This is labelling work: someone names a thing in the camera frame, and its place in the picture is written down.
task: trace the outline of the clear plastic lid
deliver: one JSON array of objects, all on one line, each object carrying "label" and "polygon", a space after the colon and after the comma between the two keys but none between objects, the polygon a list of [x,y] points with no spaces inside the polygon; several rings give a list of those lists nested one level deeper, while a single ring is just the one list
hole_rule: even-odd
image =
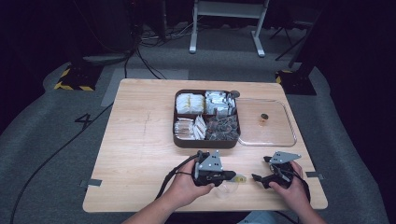
[{"label": "clear plastic lid", "polygon": [[249,147],[292,147],[297,139],[286,107],[276,100],[236,99],[241,135]]}]

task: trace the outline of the person's right hand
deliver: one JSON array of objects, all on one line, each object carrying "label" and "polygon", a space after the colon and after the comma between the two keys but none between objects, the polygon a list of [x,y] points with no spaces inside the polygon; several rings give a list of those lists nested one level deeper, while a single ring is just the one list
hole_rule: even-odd
[{"label": "person's right hand", "polygon": [[[303,169],[297,162],[291,161],[291,166],[294,171],[303,178]],[[284,189],[279,186],[276,182],[269,183],[269,186],[274,189],[285,201],[288,207],[296,212],[297,214],[302,211],[306,211],[306,209],[311,208],[311,205],[306,197],[304,186],[302,181],[294,177],[291,181],[291,185],[288,189]]]},{"label": "person's right hand", "polygon": [[181,174],[175,175],[171,187],[163,194],[163,197],[168,198],[168,202],[174,205],[175,210],[192,203],[198,197],[206,195],[215,187],[215,184],[195,186],[191,176],[194,164],[195,161],[192,160],[180,167],[178,172],[181,172]]}]

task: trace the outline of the person's left hand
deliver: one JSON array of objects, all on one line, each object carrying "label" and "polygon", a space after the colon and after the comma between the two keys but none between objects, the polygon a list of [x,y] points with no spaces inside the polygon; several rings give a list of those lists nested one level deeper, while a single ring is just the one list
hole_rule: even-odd
[{"label": "person's left hand", "polygon": [[163,195],[163,197],[168,198],[169,203],[174,204],[175,210],[192,203],[198,197],[206,195],[215,187],[215,184],[195,186],[192,176],[189,175],[194,165],[195,161],[192,160],[180,167],[178,172],[185,174],[176,174],[171,187]]}]

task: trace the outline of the brown tray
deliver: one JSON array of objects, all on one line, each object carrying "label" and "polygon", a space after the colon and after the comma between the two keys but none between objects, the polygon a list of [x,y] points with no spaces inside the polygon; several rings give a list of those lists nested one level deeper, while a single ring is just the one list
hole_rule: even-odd
[{"label": "brown tray", "polygon": [[[174,142],[175,145],[178,147],[190,147],[190,148],[218,148],[218,149],[223,149],[223,148],[232,148],[236,145],[238,142],[238,139],[235,140],[184,140],[180,139],[175,136],[175,123],[177,121],[177,118],[186,118],[186,119],[195,119],[199,114],[178,114],[177,109],[176,109],[176,99],[181,93],[193,93],[193,94],[202,94],[205,96],[206,90],[180,90],[176,93],[175,95],[175,105],[174,105],[174,124],[173,124],[173,137],[174,137]],[[238,124],[237,128],[237,133],[241,135],[241,129],[239,125],[239,118],[238,118],[238,111],[236,109],[235,111],[236,115],[236,122]],[[214,117],[215,115],[207,115],[207,114],[202,114],[202,117],[205,122],[208,121],[211,117]]]}]

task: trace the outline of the metal bracket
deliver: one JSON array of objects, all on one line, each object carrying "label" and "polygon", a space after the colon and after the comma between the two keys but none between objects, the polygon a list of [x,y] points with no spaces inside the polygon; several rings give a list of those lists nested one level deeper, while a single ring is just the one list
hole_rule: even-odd
[{"label": "metal bracket", "polygon": [[323,174],[319,174],[318,172],[305,172],[306,177],[311,178],[311,177],[317,177],[319,180],[323,180],[324,176]]},{"label": "metal bracket", "polygon": [[300,159],[301,155],[289,152],[277,151],[269,161],[270,164],[282,164],[288,161]]},{"label": "metal bracket", "polygon": [[223,167],[221,165],[219,151],[216,150],[213,155],[208,156],[201,164],[199,164],[198,169],[202,171],[221,172]]},{"label": "metal bracket", "polygon": [[96,186],[96,187],[100,187],[102,184],[102,180],[99,179],[90,179],[88,181],[86,180],[81,180],[81,182],[79,183],[79,186],[87,189],[88,186]]}]

